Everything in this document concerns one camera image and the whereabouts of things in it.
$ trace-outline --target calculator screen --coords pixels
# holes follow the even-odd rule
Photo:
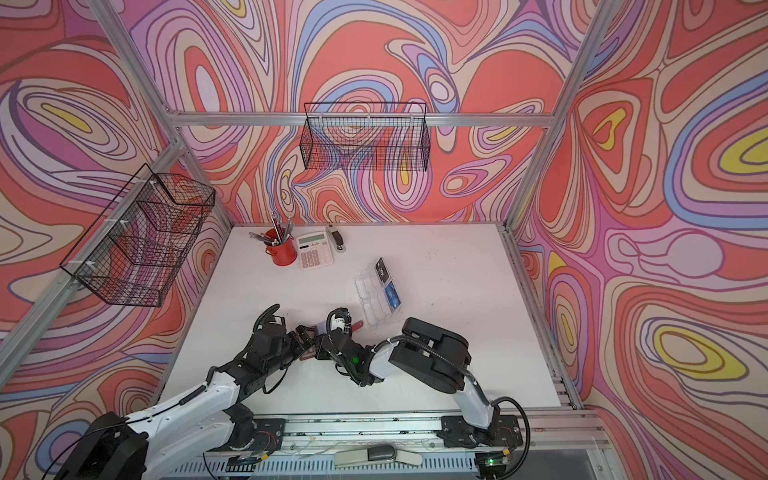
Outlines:
[[[302,238],[301,240],[299,240],[299,243],[309,243],[315,240],[322,240],[325,237],[326,237],[325,235],[315,235],[314,237]]]

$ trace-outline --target robotic arm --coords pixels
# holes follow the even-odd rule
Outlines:
[[[245,348],[232,361],[211,367],[205,382],[127,417],[109,412],[94,420],[55,480],[157,480],[216,447],[247,449],[256,432],[253,413],[240,402],[260,389],[274,390],[282,379],[267,392],[266,378],[277,370],[287,371],[313,346],[317,359],[332,359],[360,386],[382,382],[401,369],[452,395],[462,417],[453,417],[456,421],[449,431],[438,433],[446,446],[509,444],[508,439],[495,442],[499,407],[485,398],[466,369],[471,357],[468,342],[460,335],[409,318],[402,335],[377,346],[361,346],[352,340],[346,309],[333,310],[326,319],[327,334],[315,336],[314,329],[305,326],[287,332],[285,319],[275,316],[279,308],[273,305],[262,313]],[[467,437],[475,444],[456,441]],[[522,444],[521,437],[515,441],[511,449]]]

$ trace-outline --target clear plastic organizer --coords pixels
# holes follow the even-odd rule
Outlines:
[[[400,296],[383,259],[368,265],[355,276],[355,288],[362,313],[370,326],[383,322],[400,309]]]

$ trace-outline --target white table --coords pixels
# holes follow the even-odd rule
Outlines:
[[[314,230],[319,228],[297,227],[294,235]],[[469,341],[470,369],[488,398],[507,395],[524,407],[560,406],[495,225],[342,226],[346,252],[334,253],[333,265],[306,272],[297,262],[274,265],[249,231],[266,228],[232,230],[161,400],[202,382],[210,366],[231,360],[259,314],[274,303],[281,305],[289,329],[324,321],[338,306],[349,309],[353,322],[362,319],[354,276],[383,257],[402,306],[385,323],[355,332],[355,341],[374,345],[414,316]],[[272,375],[267,388],[281,375]],[[258,392],[243,403],[257,415],[457,409],[451,396],[405,372],[360,388],[331,361],[315,359],[295,362],[274,393]]]

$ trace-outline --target red object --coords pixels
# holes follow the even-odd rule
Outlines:
[[[269,238],[277,238],[275,229],[271,229],[270,231],[266,232],[264,236]],[[293,246],[293,241],[291,239],[288,239],[288,241],[282,245],[278,245],[277,247],[267,245],[266,252],[272,256],[272,261],[275,263],[275,265],[289,266],[291,263],[296,261],[296,248]]]

